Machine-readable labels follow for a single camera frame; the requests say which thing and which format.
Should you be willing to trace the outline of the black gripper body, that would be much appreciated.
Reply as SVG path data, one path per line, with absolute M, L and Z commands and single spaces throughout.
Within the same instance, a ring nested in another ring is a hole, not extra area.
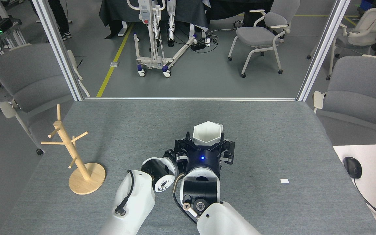
M 168 149 L 163 155 L 163 163 L 168 167 L 172 174 L 186 172 L 187 156 L 179 157 L 173 149 Z
M 221 154 L 219 151 L 190 150 L 186 153 L 186 156 L 188 157 L 186 173 L 198 167 L 210 168 L 214 173 L 220 173 Z

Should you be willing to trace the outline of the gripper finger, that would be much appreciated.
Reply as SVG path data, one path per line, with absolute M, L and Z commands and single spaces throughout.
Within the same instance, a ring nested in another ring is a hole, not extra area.
M 182 140 L 175 140 L 175 158 L 176 162 L 182 162 L 187 160 L 188 162 L 193 162 L 194 158 L 188 152 L 196 151 L 196 144 L 194 144 L 192 138 L 190 137 L 190 133 L 186 133 L 186 137 Z
M 235 143 L 226 140 L 223 132 L 221 132 L 220 141 L 213 145 L 213 151 L 217 153 L 217 158 L 221 162 L 225 162 L 226 164 L 234 163 Z

